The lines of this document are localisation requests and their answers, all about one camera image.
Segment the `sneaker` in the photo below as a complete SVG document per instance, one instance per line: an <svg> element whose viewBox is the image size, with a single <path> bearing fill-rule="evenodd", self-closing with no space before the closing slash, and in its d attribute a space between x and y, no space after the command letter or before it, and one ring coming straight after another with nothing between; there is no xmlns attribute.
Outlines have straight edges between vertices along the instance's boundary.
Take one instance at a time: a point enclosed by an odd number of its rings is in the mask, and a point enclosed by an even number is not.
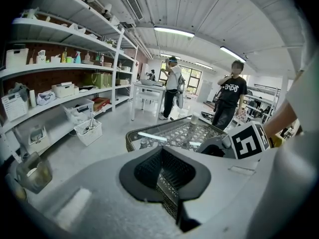
<svg viewBox="0 0 319 239"><path fill-rule="evenodd" d="M162 114L159 116L159 119L161 119L161 120L167 120L168 119L168 117L167 118L165 118Z"/></svg>

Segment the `gray floor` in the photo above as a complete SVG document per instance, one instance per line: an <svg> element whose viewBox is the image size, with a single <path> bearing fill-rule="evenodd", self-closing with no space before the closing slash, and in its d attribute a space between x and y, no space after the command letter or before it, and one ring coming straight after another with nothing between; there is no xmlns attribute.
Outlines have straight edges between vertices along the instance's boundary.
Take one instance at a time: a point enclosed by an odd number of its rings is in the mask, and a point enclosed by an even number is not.
<svg viewBox="0 0 319 239"><path fill-rule="evenodd" d="M155 121L157 103L147 102L142 111L142 103L139 102L134 121L131 120L131 106L131 102L124 102L117 106L115 112L107 111L97 116L96 119L102 123L103 135L88 147L77 136L71 135L66 135L50 147L41 157L48 159L53 179L39 194L27 192L30 203L37 208L52 190L88 165L115 155L127 154L125 135L128 131L167 122ZM186 99L184 108L181 110L174 107L170 116L177 119L201 111L212 112L211 108L203 103Z"/></svg>

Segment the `white table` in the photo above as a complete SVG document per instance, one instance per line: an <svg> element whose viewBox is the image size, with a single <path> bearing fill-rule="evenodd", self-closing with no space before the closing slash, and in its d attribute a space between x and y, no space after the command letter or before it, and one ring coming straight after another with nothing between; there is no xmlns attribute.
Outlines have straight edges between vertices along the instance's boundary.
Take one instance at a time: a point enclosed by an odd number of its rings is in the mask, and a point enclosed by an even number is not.
<svg viewBox="0 0 319 239"><path fill-rule="evenodd" d="M137 101L136 100L136 95L137 95L138 89L141 89L141 90L142 89L152 90L152 92L150 92L150 93L143 92L141 95L143 95L144 99L157 100L158 101L159 104L158 104L158 108L157 108L157 111L156 111L156 121L157 121L159 119L160 107L161 107L161 102L163 100L163 95L165 93L165 87L147 86L147 85L141 84L140 82L134 83L133 105L132 105L132 120L134 120L134 118L135 118L135 106L136 106L136 101Z"/></svg>

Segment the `black pants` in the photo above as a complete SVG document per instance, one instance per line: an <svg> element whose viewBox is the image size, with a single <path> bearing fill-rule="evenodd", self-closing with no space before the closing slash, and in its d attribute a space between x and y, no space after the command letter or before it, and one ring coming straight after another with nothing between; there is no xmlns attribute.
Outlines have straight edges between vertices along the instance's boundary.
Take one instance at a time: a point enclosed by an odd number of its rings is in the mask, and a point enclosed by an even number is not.
<svg viewBox="0 0 319 239"><path fill-rule="evenodd" d="M218 105L212 124L215 127L224 130L231 122L235 114L235 110L236 107L229 107L229 105L223 100L218 100Z"/></svg>
<svg viewBox="0 0 319 239"><path fill-rule="evenodd" d="M164 117L168 118L170 111L173 107L173 99L177 94L177 90L166 90L164 100Z"/></svg>

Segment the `black t-shirt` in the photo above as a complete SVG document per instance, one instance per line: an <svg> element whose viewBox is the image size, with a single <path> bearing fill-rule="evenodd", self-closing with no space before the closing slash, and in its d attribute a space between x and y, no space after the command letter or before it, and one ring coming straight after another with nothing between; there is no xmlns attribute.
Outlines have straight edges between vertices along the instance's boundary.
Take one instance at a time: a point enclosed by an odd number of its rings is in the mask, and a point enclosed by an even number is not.
<svg viewBox="0 0 319 239"><path fill-rule="evenodd" d="M231 107L237 107L240 95L247 94L246 81L241 77L236 79L231 78L222 84L222 86L224 87L224 90L219 99L223 100Z"/></svg>

